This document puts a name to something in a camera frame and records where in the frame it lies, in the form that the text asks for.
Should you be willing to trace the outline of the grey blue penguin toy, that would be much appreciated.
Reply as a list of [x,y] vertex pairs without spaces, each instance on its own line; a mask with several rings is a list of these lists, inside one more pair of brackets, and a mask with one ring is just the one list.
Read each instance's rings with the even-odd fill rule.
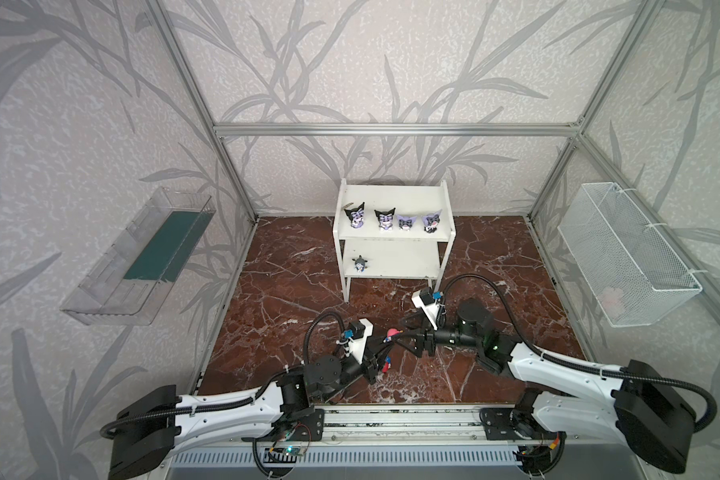
[[356,258],[352,259],[353,266],[356,272],[364,272],[368,267],[368,260],[363,258],[361,255],[358,255]]

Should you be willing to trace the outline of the purple winged figure toy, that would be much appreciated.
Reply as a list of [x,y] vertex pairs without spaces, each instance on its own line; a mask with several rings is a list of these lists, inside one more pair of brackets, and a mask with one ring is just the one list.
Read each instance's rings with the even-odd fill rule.
[[397,225],[401,231],[411,231],[416,224],[417,216],[397,216]]

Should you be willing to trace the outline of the purple hat figure toy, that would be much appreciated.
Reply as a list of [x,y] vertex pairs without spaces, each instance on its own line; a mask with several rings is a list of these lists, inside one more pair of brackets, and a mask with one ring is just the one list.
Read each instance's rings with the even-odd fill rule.
[[427,234],[434,234],[439,227],[441,221],[441,210],[427,213],[422,216],[423,230]]

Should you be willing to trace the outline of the black purple figure toy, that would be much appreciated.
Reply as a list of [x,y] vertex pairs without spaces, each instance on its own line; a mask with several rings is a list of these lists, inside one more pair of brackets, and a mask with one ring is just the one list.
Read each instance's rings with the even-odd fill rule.
[[360,229],[364,225],[365,203],[351,202],[343,207],[349,225],[352,229]]
[[393,228],[395,218],[395,208],[388,210],[375,210],[374,214],[378,222],[379,229],[381,231],[390,231]]

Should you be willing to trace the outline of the pink red blue toy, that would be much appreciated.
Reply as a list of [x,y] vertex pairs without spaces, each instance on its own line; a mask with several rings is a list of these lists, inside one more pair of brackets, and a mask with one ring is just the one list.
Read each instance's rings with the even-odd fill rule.
[[386,337],[385,337],[384,342],[390,342],[399,333],[400,333],[400,331],[395,328],[388,329],[386,332]]

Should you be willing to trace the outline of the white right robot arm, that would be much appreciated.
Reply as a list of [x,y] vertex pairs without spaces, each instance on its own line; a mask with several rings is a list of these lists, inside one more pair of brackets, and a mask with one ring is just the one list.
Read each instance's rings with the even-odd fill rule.
[[542,349],[520,331],[499,332],[477,299],[463,301],[446,323],[445,295],[430,288],[412,295],[424,325],[391,336],[416,356],[440,346],[468,348],[483,370],[528,384],[508,423],[523,439],[583,434],[628,447],[649,465],[682,474],[692,437],[709,427],[718,404],[706,389],[661,376],[649,364],[586,362]]

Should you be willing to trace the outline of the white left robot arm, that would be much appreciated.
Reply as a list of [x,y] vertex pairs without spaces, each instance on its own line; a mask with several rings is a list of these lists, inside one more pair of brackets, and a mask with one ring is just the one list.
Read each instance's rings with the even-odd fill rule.
[[222,440],[255,442],[286,433],[318,404],[364,378],[374,382],[393,343],[367,319],[342,328],[335,354],[273,374],[263,385],[216,395],[181,395],[175,385],[156,388],[121,410],[100,430],[112,443],[108,476],[132,479],[185,450]]

